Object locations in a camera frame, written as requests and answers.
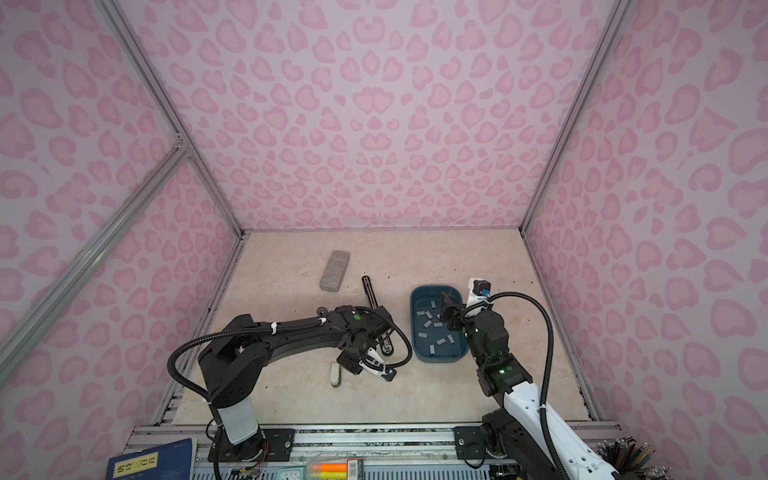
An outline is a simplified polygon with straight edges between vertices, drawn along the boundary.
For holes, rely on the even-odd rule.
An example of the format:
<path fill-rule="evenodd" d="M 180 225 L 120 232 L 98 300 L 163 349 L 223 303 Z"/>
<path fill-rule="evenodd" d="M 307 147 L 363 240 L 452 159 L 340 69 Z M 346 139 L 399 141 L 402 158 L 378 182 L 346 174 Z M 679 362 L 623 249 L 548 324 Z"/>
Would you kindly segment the black stapler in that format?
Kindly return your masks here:
<path fill-rule="evenodd" d="M 375 310 L 376 308 L 379 307 L 379 304 L 373 289 L 371 278 L 368 275 L 364 275 L 361 278 L 361 281 L 362 281 L 364 293 L 370 304 L 370 308 Z M 391 332 L 392 332 L 392 329 L 389 329 L 386 333 L 384 333 L 380 337 L 380 350 L 382 355 L 385 357 L 390 357 L 394 353 L 394 346 L 390 336 Z"/>

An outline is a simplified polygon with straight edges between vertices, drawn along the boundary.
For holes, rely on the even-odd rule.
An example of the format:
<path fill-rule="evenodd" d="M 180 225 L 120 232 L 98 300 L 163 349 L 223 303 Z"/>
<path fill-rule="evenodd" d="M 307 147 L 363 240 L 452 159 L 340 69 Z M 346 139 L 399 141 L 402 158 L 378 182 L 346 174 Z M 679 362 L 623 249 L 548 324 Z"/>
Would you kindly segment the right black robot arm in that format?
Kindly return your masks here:
<path fill-rule="evenodd" d="M 494 302 L 504 298 L 530 303 L 546 328 L 542 380 L 533 376 L 511 353 L 504 318 Z M 622 475 L 585 443 L 548 403 L 554 358 L 554 325 L 546 308 L 521 292 L 472 294 L 470 302 L 441 299 L 440 318 L 448 329 L 461 333 L 476 363 L 483 394 L 499 408 L 483 417 L 486 448 L 498 448 L 534 479 L 620 479 Z"/>

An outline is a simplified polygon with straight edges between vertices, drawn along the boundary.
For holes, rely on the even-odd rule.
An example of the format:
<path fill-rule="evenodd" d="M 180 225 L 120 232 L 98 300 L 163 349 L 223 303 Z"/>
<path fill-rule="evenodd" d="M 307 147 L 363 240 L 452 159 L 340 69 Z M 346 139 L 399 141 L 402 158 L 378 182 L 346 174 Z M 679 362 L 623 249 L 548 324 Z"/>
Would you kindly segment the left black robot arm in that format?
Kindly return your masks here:
<path fill-rule="evenodd" d="M 262 370 L 283 358 L 336 348 L 336 362 L 347 372 L 369 372 L 391 381 L 397 367 L 385 362 L 377 347 L 394 329 L 383 307 L 320 308 L 315 316 L 287 322 L 234 318 L 198 355 L 206 399 L 217 425 L 210 461 L 262 460 L 268 440 L 256 418 L 251 394 Z"/>

